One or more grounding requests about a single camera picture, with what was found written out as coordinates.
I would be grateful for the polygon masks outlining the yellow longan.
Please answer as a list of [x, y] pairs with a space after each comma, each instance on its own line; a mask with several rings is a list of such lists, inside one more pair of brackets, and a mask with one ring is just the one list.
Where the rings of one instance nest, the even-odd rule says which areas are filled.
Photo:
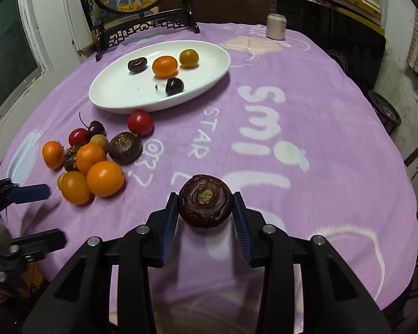
[[90, 138], [90, 143], [96, 144], [103, 149], [105, 153], [108, 152], [108, 139], [103, 134], [96, 134]]
[[62, 181], [65, 178], [66, 174], [67, 174], [66, 172], [63, 172], [57, 179], [57, 186], [60, 191], [62, 190]]

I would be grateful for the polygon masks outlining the orange small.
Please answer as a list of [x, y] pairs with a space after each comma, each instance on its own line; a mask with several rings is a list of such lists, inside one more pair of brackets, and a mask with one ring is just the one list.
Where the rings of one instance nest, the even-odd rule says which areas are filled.
[[85, 176], [93, 165], [105, 160], [105, 151], [95, 143], [87, 143], [80, 147], [76, 154], [77, 169]]

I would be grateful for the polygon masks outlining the red tomato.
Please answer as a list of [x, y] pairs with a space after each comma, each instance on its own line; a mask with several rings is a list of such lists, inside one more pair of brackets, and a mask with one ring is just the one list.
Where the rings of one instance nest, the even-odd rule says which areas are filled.
[[84, 128], [76, 128], [69, 134], [70, 146], [83, 146], [89, 142], [87, 130]]
[[148, 113], [136, 110], [127, 119], [127, 127], [133, 134], [149, 136], [154, 130], [154, 122]]

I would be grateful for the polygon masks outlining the dark cherry with stem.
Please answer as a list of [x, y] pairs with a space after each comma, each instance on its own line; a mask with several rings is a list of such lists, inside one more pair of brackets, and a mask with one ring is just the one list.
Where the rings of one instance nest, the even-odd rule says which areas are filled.
[[164, 82], [158, 82], [155, 84], [157, 91], [163, 91], [169, 96], [180, 94], [184, 91], [184, 83], [179, 78], [169, 78]]

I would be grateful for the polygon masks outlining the textured orange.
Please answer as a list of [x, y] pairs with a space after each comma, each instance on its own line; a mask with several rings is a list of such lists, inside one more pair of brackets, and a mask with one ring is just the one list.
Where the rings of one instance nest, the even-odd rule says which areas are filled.
[[172, 56], [158, 57], [152, 64], [152, 71], [157, 78], [169, 78], [176, 74], [178, 62]]

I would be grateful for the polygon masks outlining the yellow orange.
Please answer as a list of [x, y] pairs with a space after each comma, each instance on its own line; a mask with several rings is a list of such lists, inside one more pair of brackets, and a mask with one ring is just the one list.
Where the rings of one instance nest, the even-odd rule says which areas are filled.
[[193, 69], [199, 64], [199, 55], [193, 49], [185, 49], [179, 55], [179, 62], [184, 69]]

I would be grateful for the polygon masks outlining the purple printed tablecloth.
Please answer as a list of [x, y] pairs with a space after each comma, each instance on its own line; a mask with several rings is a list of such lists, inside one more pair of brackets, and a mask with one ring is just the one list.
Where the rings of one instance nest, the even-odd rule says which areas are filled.
[[196, 174], [223, 180], [247, 207], [293, 237], [325, 236], [386, 308], [409, 285], [418, 250], [416, 198], [402, 155], [360, 89], [327, 53], [291, 31], [268, 40], [261, 26], [204, 24], [163, 36], [196, 38], [224, 47], [229, 72], [213, 89], [153, 115], [155, 131], [142, 156], [124, 170], [117, 196], [77, 207], [59, 192], [58, 173], [43, 162], [43, 144], [66, 144], [80, 120], [101, 121], [109, 137], [127, 119], [95, 108], [88, 90], [105, 67], [140, 43], [88, 60], [69, 75], [23, 124], [0, 167], [0, 178], [45, 183], [46, 201], [0, 214], [14, 237], [61, 229], [63, 250], [40, 270], [47, 278], [88, 237], [121, 237], [162, 209]]

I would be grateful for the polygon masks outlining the white oval plate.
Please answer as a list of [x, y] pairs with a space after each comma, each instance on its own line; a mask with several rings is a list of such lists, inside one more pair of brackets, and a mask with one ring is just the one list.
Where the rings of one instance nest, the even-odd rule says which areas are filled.
[[89, 100], [118, 114], [155, 112], [186, 103], [227, 74], [231, 57], [205, 41], [166, 41], [137, 49], [110, 63], [93, 80]]

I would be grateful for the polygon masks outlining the window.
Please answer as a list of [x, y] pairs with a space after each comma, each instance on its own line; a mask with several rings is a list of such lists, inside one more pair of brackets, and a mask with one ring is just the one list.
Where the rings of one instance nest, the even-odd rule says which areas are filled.
[[28, 15], [28, 0], [0, 3], [0, 120], [45, 72]]

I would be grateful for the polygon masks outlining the black wheel on floor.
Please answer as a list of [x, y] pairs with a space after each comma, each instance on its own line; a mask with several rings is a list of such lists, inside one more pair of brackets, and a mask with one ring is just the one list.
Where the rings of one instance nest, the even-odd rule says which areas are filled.
[[368, 100], [386, 132], [391, 135], [402, 123], [399, 113], [388, 100], [374, 91], [368, 92]]

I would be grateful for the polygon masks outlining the pink drink can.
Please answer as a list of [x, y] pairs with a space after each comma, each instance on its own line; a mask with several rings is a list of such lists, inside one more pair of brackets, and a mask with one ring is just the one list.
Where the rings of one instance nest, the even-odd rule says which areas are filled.
[[287, 20], [284, 15], [270, 13], [266, 19], [266, 37], [277, 41], [285, 40]]

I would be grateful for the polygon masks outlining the round deer painting screen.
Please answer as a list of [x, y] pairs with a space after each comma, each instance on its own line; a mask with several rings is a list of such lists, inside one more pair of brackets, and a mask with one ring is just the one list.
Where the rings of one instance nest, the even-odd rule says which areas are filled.
[[180, 7], [153, 12], [165, 0], [80, 0], [93, 38], [95, 59], [128, 37], [154, 28], [200, 29], [190, 11], [194, 0], [180, 0]]

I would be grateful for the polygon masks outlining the black chair back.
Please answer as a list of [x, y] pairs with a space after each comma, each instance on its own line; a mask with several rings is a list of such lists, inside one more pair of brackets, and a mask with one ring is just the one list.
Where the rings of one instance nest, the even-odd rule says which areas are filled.
[[364, 94], [374, 89], [386, 47], [383, 35], [307, 0], [276, 0], [276, 13], [286, 17], [289, 30], [303, 33], [333, 58]]

